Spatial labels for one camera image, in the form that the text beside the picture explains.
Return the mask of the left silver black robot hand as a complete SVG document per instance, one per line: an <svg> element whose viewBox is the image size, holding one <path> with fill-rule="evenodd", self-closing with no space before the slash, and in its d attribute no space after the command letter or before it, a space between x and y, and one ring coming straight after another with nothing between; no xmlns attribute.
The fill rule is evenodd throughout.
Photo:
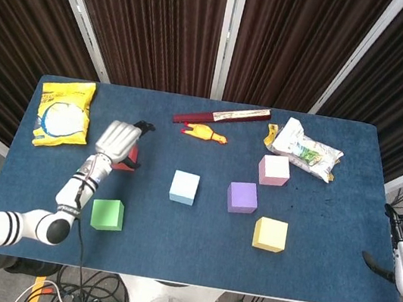
<svg viewBox="0 0 403 302"><path fill-rule="evenodd" d="M103 132L95 143L95 150L106 156L111 165L125 163L130 169L141 167L139 163L129 157L129 153L141 138L148 131L155 131L153 124L140 120L131 125L122 121L114 121Z"/></svg>

